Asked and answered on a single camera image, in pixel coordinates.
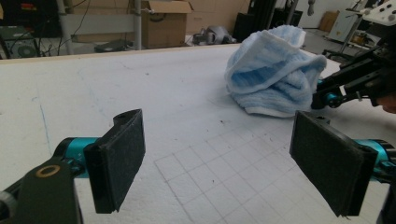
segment light blue towel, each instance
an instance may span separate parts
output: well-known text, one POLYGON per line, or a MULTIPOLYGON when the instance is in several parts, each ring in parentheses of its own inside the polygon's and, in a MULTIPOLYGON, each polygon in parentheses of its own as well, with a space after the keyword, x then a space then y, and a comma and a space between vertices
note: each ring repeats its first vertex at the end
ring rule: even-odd
POLYGON ((286 118, 310 109, 326 58, 302 52, 304 38, 302 29, 280 26, 252 34, 231 56, 227 89, 248 113, 286 118))

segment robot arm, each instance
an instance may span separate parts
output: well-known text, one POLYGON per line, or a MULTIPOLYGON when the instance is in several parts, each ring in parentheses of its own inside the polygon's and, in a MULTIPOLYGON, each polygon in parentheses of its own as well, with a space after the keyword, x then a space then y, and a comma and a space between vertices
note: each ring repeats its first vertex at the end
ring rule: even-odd
POLYGON ((52 158, 0 192, 0 222, 83 223, 74 178, 84 175, 96 213, 119 211, 145 152, 141 110, 117 115, 101 138, 66 138, 52 158))

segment black equipment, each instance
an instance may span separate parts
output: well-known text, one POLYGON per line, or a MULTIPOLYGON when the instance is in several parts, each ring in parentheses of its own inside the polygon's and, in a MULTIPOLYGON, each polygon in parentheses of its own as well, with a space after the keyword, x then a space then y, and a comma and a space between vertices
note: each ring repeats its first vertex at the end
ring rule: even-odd
POLYGON ((98 53, 107 53, 107 52, 118 52, 118 51, 125 51, 128 47, 133 46, 134 43, 126 40, 126 39, 119 39, 114 40, 103 45, 98 45, 94 47, 95 52, 98 53))
POLYGON ((221 45, 234 44, 236 39, 232 38, 223 26, 209 26, 202 29, 200 34, 192 36, 192 44, 194 45, 221 45))
POLYGON ((250 34, 270 28, 276 1, 251 0, 247 14, 238 13, 233 38, 239 43, 244 41, 250 34))
POLYGON ((376 99, 396 92, 396 30, 381 39, 372 48, 347 63, 340 71, 318 82, 311 107, 321 109, 328 105, 336 108, 354 99, 369 98, 373 106, 376 99))
POLYGON ((371 178, 390 184, 377 224, 396 223, 396 149, 352 140, 323 117, 297 111, 290 155, 337 216, 358 216, 371 178))
POLYGON ((0 26, 23 26, 34 37, 59 37, 57 0, 0 0, 4 18, 0 26))
POLYGON ((87 174, 96 213, 119 211, 145 152, 140 109, 117 115, 101 138, 66 138, 52 158, 0 191, 0 222, 83 223, 74 178, 87 174))
POLYGON ((21 26, 0 26, 0 44, 8 59, 40 56, 35 39, 21 26))

